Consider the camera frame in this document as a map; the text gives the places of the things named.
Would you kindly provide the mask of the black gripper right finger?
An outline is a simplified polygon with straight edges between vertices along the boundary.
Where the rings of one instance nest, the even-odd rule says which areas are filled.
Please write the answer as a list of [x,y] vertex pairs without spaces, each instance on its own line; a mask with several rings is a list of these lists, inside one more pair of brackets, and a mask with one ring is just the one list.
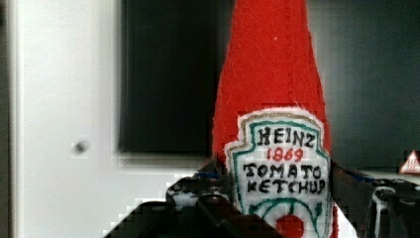
[[401,178],[372,178],[333,162],[332,196],[358,238],[420,238],[419,185]]

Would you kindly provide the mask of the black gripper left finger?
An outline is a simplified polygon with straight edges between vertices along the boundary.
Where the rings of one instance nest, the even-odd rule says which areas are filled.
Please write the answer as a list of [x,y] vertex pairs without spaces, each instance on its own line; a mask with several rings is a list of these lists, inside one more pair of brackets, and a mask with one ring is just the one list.
[[170,186],[164,201],[148,201],[104,238],[282,238],[257,215],[241,213],[230,199],[223,163],[213,160]]

